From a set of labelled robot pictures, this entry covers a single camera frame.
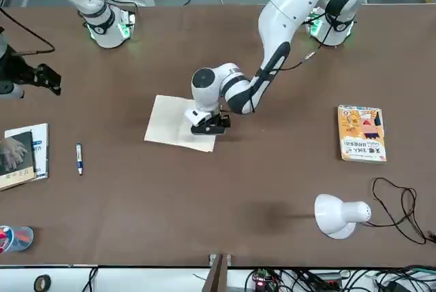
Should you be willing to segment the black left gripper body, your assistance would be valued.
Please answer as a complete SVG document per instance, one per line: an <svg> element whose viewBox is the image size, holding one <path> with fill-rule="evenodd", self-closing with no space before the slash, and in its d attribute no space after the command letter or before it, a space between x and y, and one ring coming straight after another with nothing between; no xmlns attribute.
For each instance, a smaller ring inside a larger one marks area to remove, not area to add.
<svg viewBox="0 0 436 292"><path fill-rule="evenodd" d="M203 120L198 126L191 127L191 133L194 135L220 135L231 126L229 115L216 115L208 120Z"/></svg>

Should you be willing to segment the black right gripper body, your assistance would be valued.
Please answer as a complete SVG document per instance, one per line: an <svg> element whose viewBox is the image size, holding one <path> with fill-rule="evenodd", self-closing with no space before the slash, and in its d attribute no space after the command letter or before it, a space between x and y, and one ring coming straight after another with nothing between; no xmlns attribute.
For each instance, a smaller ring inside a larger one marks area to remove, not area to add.
<svg viewBox="0 0 436 292"><path fill-rule="evenodd" d="M34 85L36 83L34 68L14 52L15 50L8 46L1 57L1 81Z"/></svg>

